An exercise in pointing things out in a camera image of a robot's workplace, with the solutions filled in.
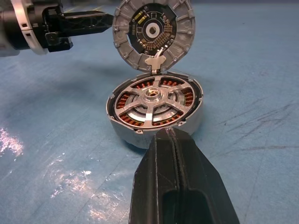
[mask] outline clamp jaw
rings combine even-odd
[[[60,0],[11,0],[13,8],[0,11],[0,56],[32,49],[38,55],[69,50],[71,36],[102,33],[113,16],[100,11],[64,13]]]
[[[134,178],[129,224],[240,224],[217,170],[187,133],[159,131]]]

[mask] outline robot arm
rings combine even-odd
[[[58,0],[11,0],[13,8],[0,11],[0,56],[16,56],[31,49],[38,55],[69,50],[71,36],[102,33],[113,16],[99,11],[63,13]]]

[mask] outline blue work surface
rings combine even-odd
[[[194,8],[194,44],[173,68],[205,92],[194,139],[241,224],[297,224],[299,5]],[[105,104],[139,72],[111,29],[73,42],[67,52],[0,59],[1,224],[128,223],[144,151],[115,134]]]

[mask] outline center hub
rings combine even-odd
[[[162,93],[158,88],[152,87],[146,90],[144,98],[146,101],[155,102],[161,99]]]

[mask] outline circuit board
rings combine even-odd
[[[168,5],[150,3],[138,9],[129,24],[132,47],[139,54],[151,56],[170,47],[177,33],[176,17]]]

